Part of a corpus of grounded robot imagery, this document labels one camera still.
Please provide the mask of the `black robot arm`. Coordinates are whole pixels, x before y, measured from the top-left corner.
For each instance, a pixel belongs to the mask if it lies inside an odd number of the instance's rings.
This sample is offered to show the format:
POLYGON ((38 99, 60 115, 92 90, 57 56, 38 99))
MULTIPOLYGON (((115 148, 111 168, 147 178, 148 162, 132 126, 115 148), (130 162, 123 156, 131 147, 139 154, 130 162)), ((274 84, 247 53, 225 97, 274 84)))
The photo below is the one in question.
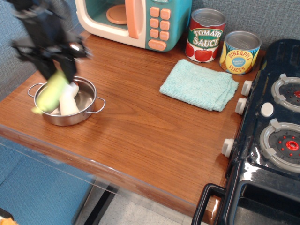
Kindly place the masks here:
POLYGON ((77 73, 75 59, 89 55, 81 36, 65 30, 50 0, 11 0, 14 16, 25 27, 27 37, 13 40, 19 59, 29 61, 45 79, 56 71, 58 62, 68 82, 77 73))

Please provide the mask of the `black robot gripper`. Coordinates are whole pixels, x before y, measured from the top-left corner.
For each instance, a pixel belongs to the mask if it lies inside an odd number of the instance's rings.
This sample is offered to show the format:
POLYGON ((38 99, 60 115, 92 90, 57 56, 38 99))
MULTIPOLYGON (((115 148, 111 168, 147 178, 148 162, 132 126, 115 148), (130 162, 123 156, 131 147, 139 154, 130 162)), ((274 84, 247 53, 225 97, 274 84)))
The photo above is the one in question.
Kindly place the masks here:
POLYGON ((83 44, 81 36, 64 30, 61 17, 57 14, 14 14, 22 22, 28 35, 13 40, 15 48, 22 60, 45 57, 54 59, 60 65, 57 70, 52 60, 37 60, 34 62, 41 75, 49 80, 54 74, 58 80, 68 80, 71 83, 77 73, 75 58, 91 56, 83 44))

